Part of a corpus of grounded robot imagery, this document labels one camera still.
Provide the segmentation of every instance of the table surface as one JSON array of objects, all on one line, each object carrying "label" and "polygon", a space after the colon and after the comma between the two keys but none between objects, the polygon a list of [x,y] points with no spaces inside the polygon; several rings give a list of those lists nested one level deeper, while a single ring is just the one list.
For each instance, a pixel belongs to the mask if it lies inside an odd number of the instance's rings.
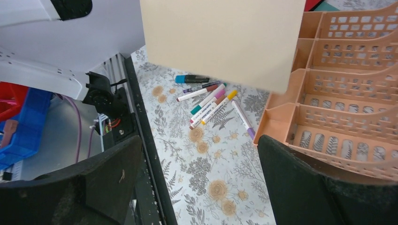
[{"label": "table surface", "polygon": [[[395,0],[326,2],[339,10],[365,10]],[[257,149],[232,105],[190,130],[190,111],[207,95],[177,102],[183,89],[195,86],[175,83],[186,72],[149,63],[145,46],[131,57],[178,223],[275,224]],[[269,93],[228,84],[227,93],[232,90],[257,130]]]}]

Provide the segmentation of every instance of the blue marker cap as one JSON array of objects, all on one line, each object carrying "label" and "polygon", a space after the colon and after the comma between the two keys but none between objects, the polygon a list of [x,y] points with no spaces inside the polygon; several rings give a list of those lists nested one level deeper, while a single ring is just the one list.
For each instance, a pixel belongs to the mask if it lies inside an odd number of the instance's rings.
[{"label": "blue marker cap", "polygon": [[193,108],[191,110],[191,114],[195,115],[195,113],[197,113],[202,107],[200,107],[200,105],[197,105],[195,108]]},{"label": "blue marker cap", "polygon": [[185,83],[185,75],[176,76],[176,83]]}]

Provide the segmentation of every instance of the purple marker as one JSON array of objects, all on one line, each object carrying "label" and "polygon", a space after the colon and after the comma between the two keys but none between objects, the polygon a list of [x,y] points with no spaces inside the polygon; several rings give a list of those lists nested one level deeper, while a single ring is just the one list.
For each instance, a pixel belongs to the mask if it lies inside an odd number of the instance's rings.
[{"label": "purple marker", "polygon": [[254,131],[253,127],[250,125],[249,121],[247,120],[247,118],[245,117],[245,115],[243,114],[242,109],[237,105],[235,100],[231,101],[232,106],[234,106],[234,108],[236,109],[237,113],[239,114],[240,119],[242,120],[247,132],[249,133],[250,137],[252,138],[252,140],[254,139],[254,136],[256,135],[256,132]]},{"label": "purple marker", "polygon": [[200,90],[200,89],[203,89],[203,88],[207,88],[207,87],[210,87],[210,86],[212,86],[212,85],[220,84],[220,83],[221,83],[221,81],[215,81],[215,82],[211,82],[211,83],[205,83],[205,84],[203,84],[203,85],[201,85],[201,86],[198,86],[198,87],[185,89],[185,90],[183,90],[183,93],[194,92],[194,91],[196,91],[196,90]]}]

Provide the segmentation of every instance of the pink marker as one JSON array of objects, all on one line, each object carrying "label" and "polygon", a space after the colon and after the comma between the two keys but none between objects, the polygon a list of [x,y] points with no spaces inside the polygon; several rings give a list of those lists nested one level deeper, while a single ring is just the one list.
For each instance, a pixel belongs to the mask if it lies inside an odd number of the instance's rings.
[{"label": "pink marker", "polygon": [[215,102],[217,99],[219,99],[224,94],[225,94],[224,89],[217,92],[217,94],[215,94],[214,97],[191,118],[190,122],[193,123],[194,121],[201,119],[201,117],[203,116],[203,113],[206,112],[206,109],[208,109],[213,102]]}]

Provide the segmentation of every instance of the red plastic bin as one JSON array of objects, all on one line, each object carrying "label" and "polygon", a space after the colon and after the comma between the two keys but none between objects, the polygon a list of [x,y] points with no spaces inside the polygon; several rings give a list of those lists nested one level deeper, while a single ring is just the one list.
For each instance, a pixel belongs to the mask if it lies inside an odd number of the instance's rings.
[{"label": "red plastic bin", "polygon": [[28,87],[0,82],[0,99],[16,102],[16,105],[0,102],[0,122],[12,118],[21,111],[27,93]]},{"label": "red plastic bin", "polygon": [[304,7],[304,12],[313,11],[323,1],[325,1],[325,0],[307,0],[306,6]]}]

